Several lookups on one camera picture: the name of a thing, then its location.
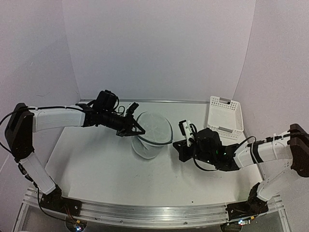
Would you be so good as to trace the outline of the white mesh laundry bag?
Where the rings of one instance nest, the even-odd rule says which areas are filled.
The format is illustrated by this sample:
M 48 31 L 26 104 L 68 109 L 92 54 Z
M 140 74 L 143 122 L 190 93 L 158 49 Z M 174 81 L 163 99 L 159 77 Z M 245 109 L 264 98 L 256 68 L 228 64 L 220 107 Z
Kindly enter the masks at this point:
M 145 134 L 133 137 L 131 145 L 140 157 L 153 159 L 165 146 L 172 143 L 172 125 L 163 115 L 143 112 L 138 116 L 137 122 L 143 127 Z

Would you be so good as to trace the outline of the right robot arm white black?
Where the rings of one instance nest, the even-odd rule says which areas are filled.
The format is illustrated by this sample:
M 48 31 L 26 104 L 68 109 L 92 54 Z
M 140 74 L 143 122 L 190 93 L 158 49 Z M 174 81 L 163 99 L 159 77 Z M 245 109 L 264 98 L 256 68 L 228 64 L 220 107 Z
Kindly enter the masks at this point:
M 247 140 L 239 144 L 223 145 L 219 133 L 209 128 L 196 130 L 195 125 L 181 121 L 179 127 L 184 140 L 173 143 L 179 160 L 204 162 L 216 171 L 231 172 L 275 160 L 286 160 L 283 171 L 274 177 L 257 183 L 250 197 L 243 203 L 247 214 L 254 214 L 262 203 L 280 192 L 291 182 L 309 176 L 309 135 L 298 124 L 288 131 L 263 140 Z

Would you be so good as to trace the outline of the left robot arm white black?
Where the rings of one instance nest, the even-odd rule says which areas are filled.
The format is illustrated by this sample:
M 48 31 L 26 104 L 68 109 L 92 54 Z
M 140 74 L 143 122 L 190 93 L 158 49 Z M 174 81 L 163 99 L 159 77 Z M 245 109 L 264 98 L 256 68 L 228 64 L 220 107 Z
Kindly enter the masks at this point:
M 45 201 L 54 210 L 65 207 L 65 201 L 54 191 L 57 186 L 39 161 L 33 146 L 33 134 L 64 127 L 105 126 L 120 137 L 144 135 L 145 129 L 134 118 L 138 103 L 118 112 L 119 98 L 109 90 L 101 91 L 95 100 L 70 106 L 30 107 L 23 102 L 4 118 L 9 119 L 4 136 L 22 175 L 47 195 Z

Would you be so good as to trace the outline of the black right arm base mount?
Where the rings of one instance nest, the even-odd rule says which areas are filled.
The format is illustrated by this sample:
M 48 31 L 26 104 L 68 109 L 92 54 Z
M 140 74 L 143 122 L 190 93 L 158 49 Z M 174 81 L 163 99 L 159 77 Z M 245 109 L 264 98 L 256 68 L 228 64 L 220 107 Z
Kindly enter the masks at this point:
M 268 211 L 268 204 L 257 197 L 260 183 L 253 186 L 246 201 L 229 203 L 226 207 L 228 220 L 233 221 L 241 218 L 257 216 Z

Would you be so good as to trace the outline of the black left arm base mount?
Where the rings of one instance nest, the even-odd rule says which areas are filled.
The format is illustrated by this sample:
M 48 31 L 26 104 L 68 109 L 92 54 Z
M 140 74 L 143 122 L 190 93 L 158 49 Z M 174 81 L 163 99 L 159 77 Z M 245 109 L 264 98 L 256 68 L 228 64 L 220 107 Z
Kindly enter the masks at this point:
M 79 216 L 82 202 L 80 200 L 67 198 L 62 196 L 61 188 L 52 180 L 55 188 L 48 194 L 43 193 L 43 191 L 35 184 L 34 186 L 42 196 L 39 196 L 38 204 L 42 209 L 51 210 L 58 213 L 67 214 L 68 216 Z

